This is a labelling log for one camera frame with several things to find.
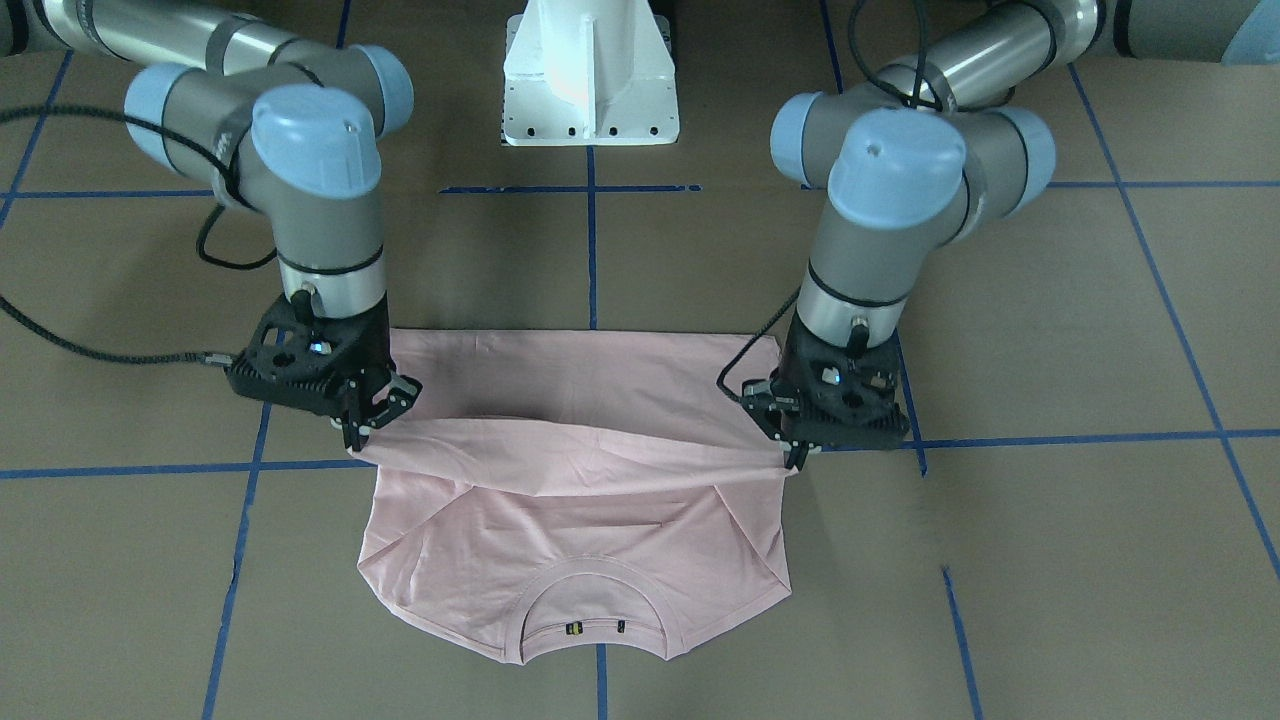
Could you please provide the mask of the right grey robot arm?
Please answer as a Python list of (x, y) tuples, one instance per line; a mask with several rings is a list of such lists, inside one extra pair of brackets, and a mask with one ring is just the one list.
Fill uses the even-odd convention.
[(207, 183), (218, 211), (268, 219), (282, 295), (236, 355), (108, 354), (9, 301), (4, 313), (83, 357), (215, 366), (239, 396), (329, 418), (355, 454), (404, 415), (421, 384), (390, 355), (378, 151), (413, 113), (402, 61), (384, 47), (333, 47), (200, 1), (3, 4), (4, 56), (56, 50), (138, 64), (123, 108), (28, 105), (3, 119), (124, 124), (157, 164)]

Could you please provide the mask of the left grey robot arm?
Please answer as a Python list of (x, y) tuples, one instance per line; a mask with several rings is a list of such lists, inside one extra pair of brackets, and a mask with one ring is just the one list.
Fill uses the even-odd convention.
[(778, 111), (771, 155), (826, 193), (780, 365), (736, 401), (780, 443), (788, 469), (828, 446), (897, 448), (910, 430), (891, 345), (927, 258), (1037, 199), (1057, 164), (1053, 136), (1015, 108), (1019, 83), (1089, 53), (1271, 65), (1275, 1), (991, 1), (932, 38), (913, 4), (916, 46), (879, 69), (846, 37), (861, 83), (800, 94)]

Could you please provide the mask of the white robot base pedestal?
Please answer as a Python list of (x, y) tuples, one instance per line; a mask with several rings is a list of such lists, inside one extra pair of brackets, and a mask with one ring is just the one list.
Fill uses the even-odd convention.
[(529, 1), (506, 22), (502, 141), (660, 146), (681, 118), (667, 1)]

